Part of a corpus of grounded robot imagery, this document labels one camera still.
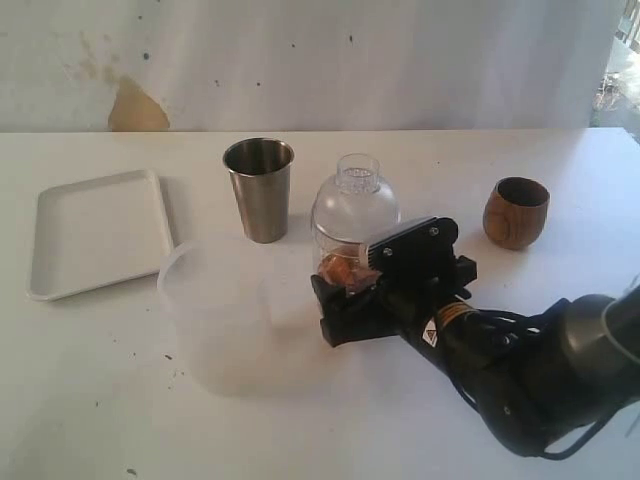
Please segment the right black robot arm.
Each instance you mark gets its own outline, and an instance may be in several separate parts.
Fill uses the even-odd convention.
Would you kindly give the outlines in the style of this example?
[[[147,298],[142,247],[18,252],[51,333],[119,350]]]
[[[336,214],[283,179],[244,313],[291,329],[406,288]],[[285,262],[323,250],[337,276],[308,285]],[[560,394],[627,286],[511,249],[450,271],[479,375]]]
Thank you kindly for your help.
[[[560,299],[533,316],[476,309],[477,265],[455,254],[458,233],[431,217],[371,239],[359,255],[376,280],[356,293],[313,275],[323,337],[402,338],[506,449],[566,459],[639,399],[639,293]]]

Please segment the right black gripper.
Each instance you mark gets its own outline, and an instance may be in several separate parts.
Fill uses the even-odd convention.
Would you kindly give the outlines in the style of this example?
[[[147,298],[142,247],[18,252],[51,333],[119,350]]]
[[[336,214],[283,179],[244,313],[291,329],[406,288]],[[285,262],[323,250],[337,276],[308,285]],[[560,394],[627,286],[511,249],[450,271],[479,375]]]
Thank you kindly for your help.
[[[454,296],[472,297],[467,286],[477,280],[477,263],[455,255],[458,224],[449,217],[437,218],[437,229],[430,230],[428,239],[374,268],[380,273],[375,286],[349,294],[344,286],[311,276],[322,312],[322,336],[331,347],[410,333],[428,345],[440,342],[438,310]]]

